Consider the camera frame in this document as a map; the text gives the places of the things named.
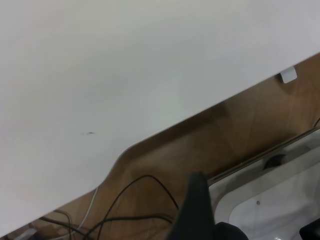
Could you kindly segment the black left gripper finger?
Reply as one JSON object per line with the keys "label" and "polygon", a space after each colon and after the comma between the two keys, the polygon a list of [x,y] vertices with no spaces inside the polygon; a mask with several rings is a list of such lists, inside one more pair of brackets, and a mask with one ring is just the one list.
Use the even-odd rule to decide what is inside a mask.
{"label": "black left gripper finger", "polygon": [[188,177],[184,200],[167,235],[169,240],[213,240],[214,218],[209,187],[203,173]]}

